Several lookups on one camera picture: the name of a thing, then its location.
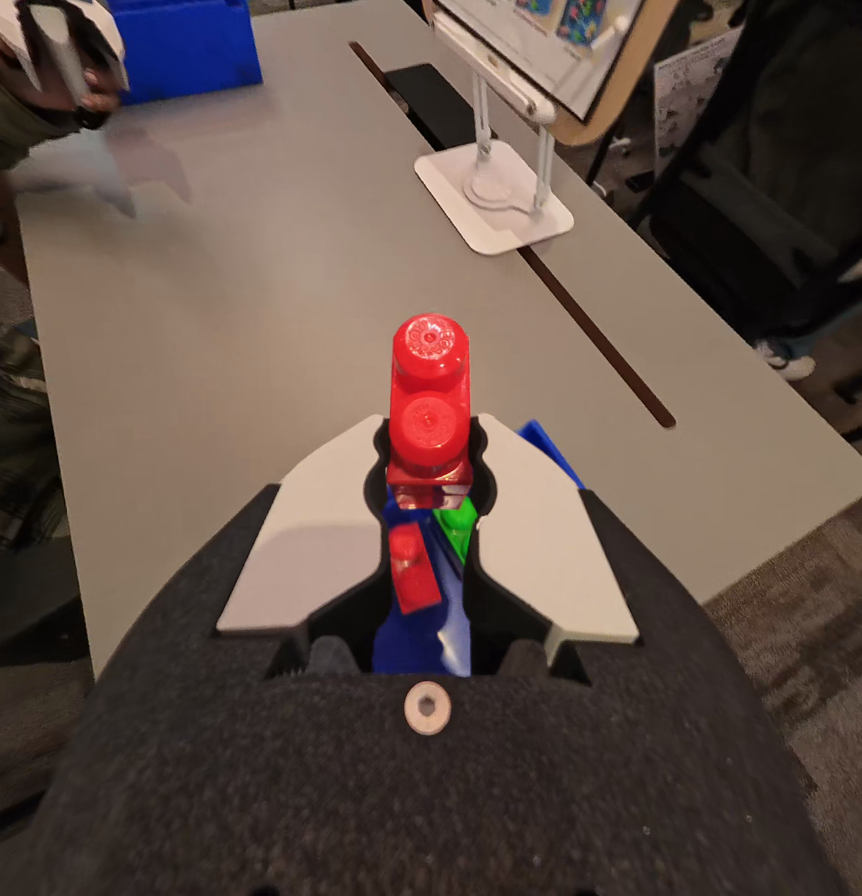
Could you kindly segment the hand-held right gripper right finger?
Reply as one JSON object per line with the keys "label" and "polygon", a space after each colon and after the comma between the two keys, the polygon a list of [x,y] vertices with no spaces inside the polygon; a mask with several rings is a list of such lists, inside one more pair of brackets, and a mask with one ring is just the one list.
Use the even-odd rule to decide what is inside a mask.
{"label": "hand-held right gripper right finger", "polygon": [[558,672],[577,644],[636,644],[640,630],[582,487],[491,414],[473,420],[471,445],[479,515],[466,565],[473,672],[492,674],[519,640],[538,644]]}

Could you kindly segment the person's left hand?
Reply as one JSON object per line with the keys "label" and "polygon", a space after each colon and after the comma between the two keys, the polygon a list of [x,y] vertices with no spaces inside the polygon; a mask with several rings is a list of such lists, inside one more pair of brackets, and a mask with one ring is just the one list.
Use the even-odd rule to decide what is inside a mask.
{"label": "person's left hand", "polygon": [[59,133],[99,130],[117,112],[120,90],[110,84],[91,84],[82,99],[74,100],[66,87],[34,91],[32,99],[23,101],[37,118]]}

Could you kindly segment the blue plastic bin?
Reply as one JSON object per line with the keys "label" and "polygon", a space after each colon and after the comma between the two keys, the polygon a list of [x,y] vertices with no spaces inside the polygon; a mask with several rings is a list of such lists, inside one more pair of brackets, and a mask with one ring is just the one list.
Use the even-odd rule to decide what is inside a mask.
{"label": "blue plastic bin", "polygon": [[[537,421],[531,420],[515,432],[548,454],[583,489],[581,480]],[[375,637],[372,660],[374,671],[405,674],[448,672],[457,676],[474,674],[470,621],[466,615],[467,561],[461,570],[453,568],[435,535],[437,527],[432,510],[404,511],[396,504],[392,493],[388,492],[382,508],[382,518],[389,531],[403,523],[419,523],[443,603],[412,616],[403,616],[397,599],[394,598],[392,611]]]}
{"label": "blue plastic bin", "polygon": [[125,45],[125,106],[263,82],[246,1],[109,3]]}

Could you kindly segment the instruction picture sheet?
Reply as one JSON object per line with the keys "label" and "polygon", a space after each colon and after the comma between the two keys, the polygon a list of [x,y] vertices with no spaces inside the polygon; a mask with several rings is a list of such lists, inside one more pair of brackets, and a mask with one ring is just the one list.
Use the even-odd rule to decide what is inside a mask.
{"label": "instruction picture sheet", "polygon": [[444,1],[438,6],[584,121],[647,2]]}

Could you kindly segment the white tablet stand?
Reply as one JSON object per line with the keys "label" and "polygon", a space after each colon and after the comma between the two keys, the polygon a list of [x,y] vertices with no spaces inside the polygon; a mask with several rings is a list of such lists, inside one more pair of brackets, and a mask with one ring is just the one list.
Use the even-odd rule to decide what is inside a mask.
{"label": "white tablet stand", "polygon": [[[475,141],[417,158],[419,180],[476,253],[499,255],[567,233],[571,211],[551,191],[555,105],[442,7],[431,25],[470,67]],[[534,170],[508,142],[493,137],[490,93],[537,127]]]}

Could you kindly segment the black office chair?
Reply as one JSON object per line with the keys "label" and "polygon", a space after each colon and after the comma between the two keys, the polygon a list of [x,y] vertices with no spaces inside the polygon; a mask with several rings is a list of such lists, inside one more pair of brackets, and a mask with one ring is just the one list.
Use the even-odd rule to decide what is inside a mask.
{"label": "black office chair", "polygon": [[862,305],[862,2],[751,2],[644,221],[748,342]]}

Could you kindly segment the red two-stud block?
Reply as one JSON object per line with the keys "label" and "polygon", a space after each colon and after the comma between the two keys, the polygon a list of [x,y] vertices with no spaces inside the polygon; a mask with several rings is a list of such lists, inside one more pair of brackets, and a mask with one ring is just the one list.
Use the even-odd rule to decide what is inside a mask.
{"label": "red two-stud block", "polygon": [[404,511],[454,510],[470,493],[470,341],[454,319],[425,312],[392,340],[386,480]]}

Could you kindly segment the person's left forearm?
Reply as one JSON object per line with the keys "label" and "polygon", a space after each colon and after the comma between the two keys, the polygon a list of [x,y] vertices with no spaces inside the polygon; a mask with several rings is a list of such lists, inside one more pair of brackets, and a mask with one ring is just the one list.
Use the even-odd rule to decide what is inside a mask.
{"label": "person's left forearm", "polygon": [[16,167],[35,146],[79,131],[73,113],[35,106],[12,93],[5,72],[19,73],[22,85],[29,81],[16,57],[0,49],[0,172]]}

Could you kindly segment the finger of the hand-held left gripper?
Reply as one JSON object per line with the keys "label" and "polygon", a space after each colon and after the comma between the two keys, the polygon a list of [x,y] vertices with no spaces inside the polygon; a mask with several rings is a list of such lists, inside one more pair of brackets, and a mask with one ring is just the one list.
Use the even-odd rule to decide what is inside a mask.
{"label": "finger of the hand-held left gripper", "polygon": [[96,28],[108,49],[109,65],[119,82],[120,89],[129,91],[129,80],[125,67],[125,44],[111,11],[106,6],[87,6],[87,19]]}
{"label": "finger of the hand-held left gripper", "polygon": [[22,27],[19,2],[0,1],[0,40],[10,48],[14,61],[34,89],[40,90],[41,83]]}

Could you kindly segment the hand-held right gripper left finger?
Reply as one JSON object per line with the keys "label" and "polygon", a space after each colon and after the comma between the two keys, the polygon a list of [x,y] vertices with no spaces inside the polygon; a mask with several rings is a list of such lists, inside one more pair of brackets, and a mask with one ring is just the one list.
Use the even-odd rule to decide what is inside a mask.
{"label": "hand-held right gripper left finger", "polygon": [[281,668],[304,667],[313,643],[344,641],[372,669],[377,631],[391,612],[391,575],[380,511],[385,420],[372,414],[318,447],[280,481],[216,624],[223,637],[280,638]]}

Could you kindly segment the printed paper sheet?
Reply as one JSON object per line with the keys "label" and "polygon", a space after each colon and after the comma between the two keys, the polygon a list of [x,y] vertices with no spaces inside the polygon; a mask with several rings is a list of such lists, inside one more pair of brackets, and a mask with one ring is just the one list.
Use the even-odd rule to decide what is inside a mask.
{"label": "printed paper sheet", "polygon": [[653,69],[654,175],[660,176],[698,122],[743,26],[656,63]]}

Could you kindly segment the green block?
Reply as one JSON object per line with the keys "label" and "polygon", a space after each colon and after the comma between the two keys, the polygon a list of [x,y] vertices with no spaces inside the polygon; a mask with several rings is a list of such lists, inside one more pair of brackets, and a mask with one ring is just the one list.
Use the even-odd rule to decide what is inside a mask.
{"label": "green block", "polygon": [[432,510],[435,535],[442,550],[455,570],[464,568],[469,553],[472,532],[479,519],[471,498],[466,496],[455,508]]}

